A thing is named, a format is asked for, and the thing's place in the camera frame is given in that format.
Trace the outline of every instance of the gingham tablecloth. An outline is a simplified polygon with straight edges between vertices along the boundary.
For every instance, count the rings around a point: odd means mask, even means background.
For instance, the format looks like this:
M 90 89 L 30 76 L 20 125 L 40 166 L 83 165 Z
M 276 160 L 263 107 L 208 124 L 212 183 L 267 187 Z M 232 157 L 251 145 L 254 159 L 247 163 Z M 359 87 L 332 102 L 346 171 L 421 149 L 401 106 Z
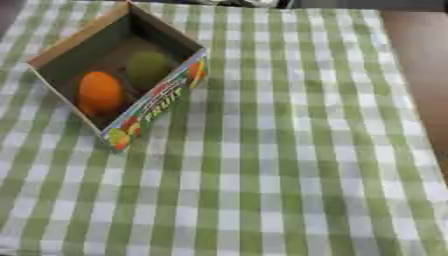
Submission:
M 141 4 L 210 81 L 114 155 L 24 63 L 112 4 L 29 0 L 1 42 L 0 254 L 448 255 L 377 12 Z

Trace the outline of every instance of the white square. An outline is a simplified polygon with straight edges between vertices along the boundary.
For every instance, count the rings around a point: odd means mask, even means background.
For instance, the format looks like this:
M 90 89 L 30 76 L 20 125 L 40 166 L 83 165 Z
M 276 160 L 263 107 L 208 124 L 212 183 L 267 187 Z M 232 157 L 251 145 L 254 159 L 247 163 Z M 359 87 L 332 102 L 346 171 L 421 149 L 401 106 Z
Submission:
M 365 72 L 352 72 L 352 79 L 353 82 L 360 84 L 370 84 L 372 82 L 370 80 L 370 77 Z M 374 98 L 373 94 L 364 94 L 364 93 L 360 94 L 360 97 L 362 97 L 363 95 L 371 96 L 372 98 Z
M 178 206 L 176 209 L 176 226 L 196 227 L 198 220 L 198 208 Z
M 162 172 L 160 170 L 144 170 L 140 179 L 140 185 L 143 187 L 159 187 L 161 179 Z
M 195 255 L 194 249 L 190 248 L 173 248 L 173 253 L 171 256 L 189 256 Z
M 283 39 L 287 43 L 297 43 L 299 41 L 297 33 L 291 32 L 283 33 Z
M 201 13 L 201 24 L 212 24 L 213 23 L 213 16 L 214 16 L 214 12 L 211 13 L 207 13 L 207 12 L 202 12 Z
M 297 124 L 295 127 L 297 127 L 297 131 L 311 131 L 311 122 L 309 117 L 299 117 L 295 118 L 297 121 Z
M 224 100 L 225 100 L 225 105 L 224 107 L 228 107 L 231 106 L 232 109 L 234 107 L 236 107 L 236 105 L 238 103 L 240 103 L 240 92 L 236 91 L 236 90 L 226 90 L 224 91 Z
M 241 40 L 241 31 L 227 30 L 227 40 Z
M 372 232 L 372 220 L 365 216 L 349 216 L 350 235 L 356 238 L 375 237 Z
M 390 199 L 406 199 L 406 195 L 403 191 L 403 186 L 399 181 L 382 180 L 381 185 L 383 187 L 384 196 Z
M 202 156 L 204 144 L 202 141 L 185 141 L 184 155 L 185 156 Z
M 319 178 L 300 178 L 300 189 L 303 195 L 322 195 Z
M 372 94 L 360 94 L 359 105 L 361 107 L 367 107 L 367 108 L 376 107 L 377 104 L 375 96 Z
M 328 235 L 327 218 L 322 214 L 305 214 L 305 228 L 308 234 Z
M 240 191 L 240 175 L 223 173 L 219 175 L 219 189 L 221 191 Z
M 35 104 L 28 104 L 25 106 L 22 106 L 21 110 L 20 110 L 20 120 L 23 121 L 31 121 L 34 120 L 34 118 L 36 117 L 36 112 L 37 112 L 38 106 L 36 106 Z
M 20 248 L 20 244 L 22 242 L 21 237 L 8 237 L 5 233 L 2 234 L 2 248 Z
M 128 245 L 126 248 L 126 255 L 149 255 L 149 245 Z
M 22 146 L 26 136 L 27 136 L 26 133 L 10 132 L 8 133 L 8 135 L 6 135 L 6 138 L 3 142 L 3 146 L 18 148 Z
M 443 182 L 423 182 L 428 200 L 431 202 L 446 202 L 448 199 L 448 189 Z
M 96 202 L 93 206 L 91 221 L 112 223 L 114 212 L 115 203 Z
M 277 144 L 258 144 L 258 157 L 263 160 L 278 159 Z
M 241 56 L 240 51 L 234 51 L 235 59 L 239 59 Z M 226 66 L 224 67 L 224 86 L 226 88 L 230 88 L 230 86 L 239 86 L 239 81 L 241 80 L 241 70 L 239 69 L 239 64 L 232 63 L 231 61 L 226 62 Z M 224 103 L 227 103 L 229 98 L 226 97 Z M 240 98 L 230 99 L 230 102 L 240 102 Z
M 103 174 L 103 180 L 101 184 L 107 185 L 121 185 L 121 177 L 123 176 L 124 170 L 118 168 L 106 168 Z
M 280 177 L 274 175 L 260 176 L 260 193 L 280 193 Z
M 156 209 L 153 205 L 138 204 L 135 208 L 134 224 L 153 224 L 156 217 Z
M 406 135 L 420 136 L 424 133 L 421 124 L 417 121 L 402 120 L 401 123 L 403 124 L 403 132 Z
M 223 130 L 229 129 L 230 132 L 234 133 L 235 130 L 233 129 L 238 129 L 240 128 L 240 120 L 241 117 L 239 115 L 226 115 L 224 114 L 223 117 Z
M 375 155 L 379 163 L 394 164 L 395 154 L 392 146 L 375 146 Z
M 262 113 L 263 115 L 258 116 L 257 118 L 257 127 L 259 130 L 275 130 L 275 118 L 273 115 L 269 115 L 269 113 Z
M 57 110 L 55 110 L 53 115 L 51 115 L 51 121 L 52 122 L 66 122 L 69 115 L 70 115 L 70 112 L 68 111 L 67 108 L 58 108 Z
M 336 79 L 336 71 L 335 70 L 324 70 L 321 69 L 320 70 L 320 75 L 321 75 L 321 79 L 322 82 L 324 84 L 336 84 L 337 79 Z
M 180 177 L 181 190 L 196 190 L 201 187 L 201 173 L 196 171 L 183 170 Z
M 227 24 L 241 24 L 241 12 L 239 9 L 233 9 L 227 13 Z
M 239 158 L 240 144 L 234 142 L 221 142 L 221 156 L 223 158 Z
M 408 218 L 393 218 L 392 223 L 395 228 L 395 233 L 400 240 L 420 240 L 415 222 Z
M 255 48 L 255 58 L 258 61 L 270 61 L 271 60 L 271 52 L 263 50 L 263 49 Z M 265 69 L 259 68 L 256 71 L 257 71 L 257 80 L 259 80 L 259 81 L 272 81 L 272 78 L 271 78 L 272 70 L 266 69 L 266 68 Z
M 53 206 L 51 219 L 70 220 L 74 209 L 75 209 L 75 202 L 66 200 L 57 200 Z
M 44 252 L 60 252 L 62 250 L 62 240 L 42 239 L 40 246 L 40 250 Z
M 95 137 L 91 135 L 80 135 L 76 141 L 75 151 L 90 152 L 92 151 Z
M 258 42 L 269 41 L 269 33 L 266 31 L 255 31 L 255 40 Z
M 61 138 L 60 135 L 44 134 L 42 135 L 42 139 L 40 141 L 40 148 L 49 150 L 55 149 L 60 138 Z
M 28 171 L 28 176 L 26 177 L 27 182 L 41 182 L 45 180 L 48 174 L 48 165 L 43 164 L 33 164 Z
M 240 212 L 237 210 L 219 210 L 218 230 L 240 230 Z
M 274 95 L 272 91 L 258 91 L 257 92 L 257 102 L 259 104 L 273 104 L 274 103 Z
M 268 15 L 266 13 L 266 9 L 254 9 L 254 16 L 256 25 L 268 24 Z
M 338 162 L 357 162 L 356 151 L 350 146 L 335 146 L 336 159 Z
M 341 186 L 345 195 L 364 198 L 364 184 L 361 179 L 343 178 Z
M 436 162 L 433 152 L 429 149 L 414 149 L 411 152 L 417 166 L 433 166 Z
M 298 145 L 297 149 L 297 159 L 303 161 L 316 161 L 316 150 L 314 146 Z
M 364 120 L 364 124 L 371 135 L 386 135 L 386 128 L 382 120 Z
M 261 231 L 264 233 L 283 233 L 283 215 L 281 212 L 261 214 Z
M 241 52 L 239 49 L 232 49 L 227 48 L 225 50 L 226 59 L 240 59 L 241 58 Z
M 14 203 L 14 209 L 12 210 L 12 216 L 17 218 L 26 219 L 33 212 L 35 199 L 18 198 Z
M 240 252 L 219 249 L 216 252 L 216 256 L 240 256 Z
M 105 249 L 105 243 L 84 242 L 84 254 L 105 255 Z
M 364 63 L 364 56 L 358 49 L 355 48 L 348 49 L 347 57 L 352 65 L 360 65 L 362 67 L 362 64 Z
M 80 183 L 84 177 L 85 166 L 69 165 L 65 171 L 64 183 Z
M 329 118 L 328 125 L 333 131 L 349 131 L 350 127 L 347 124 L 346 119 L 342 118 Z
M 0 179 L 4 179 L 8 176 L 9 169 L 11 168 L 11 162 L 3 162 L 0 160 Z

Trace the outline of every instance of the green square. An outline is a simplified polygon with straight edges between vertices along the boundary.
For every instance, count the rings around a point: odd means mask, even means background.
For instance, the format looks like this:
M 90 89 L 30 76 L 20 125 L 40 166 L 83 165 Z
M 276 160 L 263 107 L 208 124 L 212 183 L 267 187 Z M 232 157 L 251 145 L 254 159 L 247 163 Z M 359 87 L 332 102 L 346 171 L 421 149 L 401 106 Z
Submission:
M 199 196 L 199 208 L 219 208 L 219 191 L 211 189 L 201 190 Z
M 171 248 L 173 246 L 174 227 L 154 225 L 151 236 L 151 246 Z
M 83 182 L 78 192 L 78 202 L 94 202 L 98 193 L 98 184 L 91 182 Z
M 240 209 L 241 211 L 260 212 L 260 194 L 257 192 L 241 192 Z
M 260 231 L 260 212 L 249 212 L 241 210 L 241 231 L 259 232 Z
M 157 205 L 176 206 L 178 194 L 179 194 L 179 191 L 177 191 L 175 189 L 168 189 L 168 188 L 161 187 L 160 191 L 159 191 L 159 198 L 157 200 Z
M 198 228 L 196 230 L 195 248 L 197 250 L 216 251 L 217 230 L 210 228 Z
M 199 228 L 215 228 L 218 225 L 218 209 L 199 208 L 198 223 Z
M 263 240 L 260 232 L 241 231 L 240 232 L 240 251 L 242 255 L 253 253 L 261 255 Z
M 113 249 L 111 247 L 110 251 L 106 249 L 106 255 L 116 254 L 125 255 L 126 245 L 129 242 L 131 235 L 132 225 L 126 223 L 114 222 L 109 231 L 109 236 L 107 238 L 107 244 L 113 244 Z

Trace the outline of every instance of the open cardboard box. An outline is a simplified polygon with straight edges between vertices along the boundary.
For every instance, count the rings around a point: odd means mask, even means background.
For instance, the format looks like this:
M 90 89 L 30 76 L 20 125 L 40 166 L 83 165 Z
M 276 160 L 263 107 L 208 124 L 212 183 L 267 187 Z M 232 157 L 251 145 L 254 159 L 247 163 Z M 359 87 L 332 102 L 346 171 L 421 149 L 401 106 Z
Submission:
M 83 76 L 90 71 L 104 71 L 126 83 L 120 75 L 125 63 L 142 50 L 164 54 L 172 63 L 172 71 L 152 89 L 129 100 L 112 118 L 84 115 L 76 106 Z M 117 4 L 28 64 L 50 91 L 67 103 L 114 152 L 126 149 L 155 117 L 195 88 L 208 72 L 203 46 L 131 2 Z

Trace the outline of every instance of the table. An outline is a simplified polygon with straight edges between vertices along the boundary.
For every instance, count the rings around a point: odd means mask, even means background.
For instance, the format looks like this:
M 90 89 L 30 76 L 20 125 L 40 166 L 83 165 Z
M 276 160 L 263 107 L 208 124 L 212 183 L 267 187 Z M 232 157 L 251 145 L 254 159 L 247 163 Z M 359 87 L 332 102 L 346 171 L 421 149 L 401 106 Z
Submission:
M 448 16 L 383 12 L 382 17 L 448 182 Z
M 1 42 L 0 253 L 447 253 L 377 12 L 142 4 L 210 49 L 210 82 L 113 155 L 22 63 L 110 6 L 29 0 Z

